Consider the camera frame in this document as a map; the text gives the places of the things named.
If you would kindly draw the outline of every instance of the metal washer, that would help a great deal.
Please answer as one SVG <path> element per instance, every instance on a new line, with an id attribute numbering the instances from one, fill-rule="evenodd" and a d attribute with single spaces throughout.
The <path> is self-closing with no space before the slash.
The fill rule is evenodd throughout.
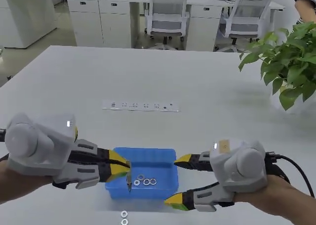
<path id="1" fill-rule="evenodd" d="M 144 185 L 150 185 L 150 179 L 144 179 L 143 180 L 143 184 Z"/>
<path id="2" fill-rule="evenodd" d="M 136 179 L 139 180 L 139 181 L 143 181 L 145 179 L 145 176 L 143 174 L 140 174 L 140 175 L 137 176 Z"/>
<path id="3" fill-rule="evenodd" d="M 155 178 L 152 178 L 149 180 L 151 185 L 157 184 L 157 180 Z"/>
<path id="4" fill-rule="evenodd" d="M 122 212 L 120 213 L 120 216 L 122 217 L 122 219 L 125 219 L 125 218 L 127 218 L 127 216 L 128 216 L 128 212 L 127 212 L 126 210 L 124 210 L 124 211 L 122 211 Z"/>
<path id="5" fill-rule="evenodd" d="M 134 185 L 135 185 L 135 186 L 139 186 L 139 184 L 140 184 L 140 181 L 139 181 L 139 180 L 134 180 Z"/>
<path id="6" fill-rule="evenodd" d="M 123 219 L 121 222 L 120 222 L 121 225 L 128 225 L 128 220 L 127 219 Z"/>

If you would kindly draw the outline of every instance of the orange label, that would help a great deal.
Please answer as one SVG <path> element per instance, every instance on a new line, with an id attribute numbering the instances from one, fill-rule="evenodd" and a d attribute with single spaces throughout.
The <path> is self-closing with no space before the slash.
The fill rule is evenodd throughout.
<path id="1" fill-rule="evenodd" d="M 229 144 L 229 140 L 220 140 L 219 141 L 219 153 L 230 153 L 231 147 Z"/>

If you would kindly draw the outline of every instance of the potted plant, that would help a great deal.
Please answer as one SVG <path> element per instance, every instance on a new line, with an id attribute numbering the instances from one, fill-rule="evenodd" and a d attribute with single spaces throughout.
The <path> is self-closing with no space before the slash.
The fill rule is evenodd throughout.
<path id="1" fill-rule="evenodd" d="M 272 82 L 272 97 L 286 111 L 302 104 L 316 90 L 316 24 L 313 22 L 293 26 L 290 33 L 280 29 L 286 41 L 278 43 L 278 35 L 269 32 L 249 45 L 249 54 L 242 53 L 239 69 L 245 64 L 262 61 L 261 79 L 266 85 Z"/>

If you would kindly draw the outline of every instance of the hex nut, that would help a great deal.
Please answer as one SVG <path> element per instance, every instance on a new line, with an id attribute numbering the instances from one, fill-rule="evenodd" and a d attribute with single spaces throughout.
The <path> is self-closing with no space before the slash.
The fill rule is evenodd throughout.
<path id="1" fill-rule="evenodd" d="M 128 220 L 123 219 L 122 221 L 120 221 L 120 225 L 128 225 Z"/>
<path id="2" fill-rule="evenodd" d="M 122 217 L 122 219 L 125 219 L 128 216 L 128 212 L 124 210 L 120 213 L 120 216 Z"/>

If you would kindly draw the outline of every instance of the black cable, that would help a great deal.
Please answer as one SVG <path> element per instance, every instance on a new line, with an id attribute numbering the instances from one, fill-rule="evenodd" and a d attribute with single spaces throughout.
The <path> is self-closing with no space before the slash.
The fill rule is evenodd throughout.
<path id="1" fill-rule="evenodd" d="M 310 195 L 311 197 L 315 198 L 315 195 L 314 195 L 314 192 L 313 192 L 313 189 L 312 189 L 312 186 L 311 186 L 311 183 L 309 182 L 309 180 L 307 179 L 307 176 L 305 175 L 304 171 L 302 170 L 302 168 L 296 163 L 294 162 L 292 159 L 286 157 L 286 156 L 283 156 L 283 155 L 276 155 L 276 159 L 283 159 L 285 161 L 288 161 L 289 163 L 291 163 L 294 167 L 296 167 L 296 169 L 301 173 L 306 185 L 307 185 L 307 188 L 310 192 Z"/>

